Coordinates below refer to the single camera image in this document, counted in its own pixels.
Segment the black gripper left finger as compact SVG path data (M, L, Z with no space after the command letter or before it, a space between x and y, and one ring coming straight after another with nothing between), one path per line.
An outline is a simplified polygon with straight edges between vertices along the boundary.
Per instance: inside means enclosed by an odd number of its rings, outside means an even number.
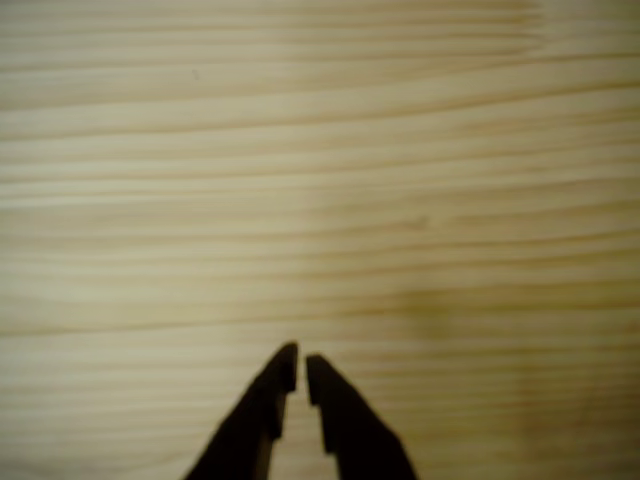
M296 390L298 345L281 346L218 426L185 478L266 479L281 438L287 395Z

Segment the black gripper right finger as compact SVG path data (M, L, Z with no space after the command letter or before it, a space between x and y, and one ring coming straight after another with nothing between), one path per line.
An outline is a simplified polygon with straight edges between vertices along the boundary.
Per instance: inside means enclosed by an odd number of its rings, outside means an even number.
M312 406L318 409L324 450L340 479L415 479L396 434L358 390L322 355L306 357Z

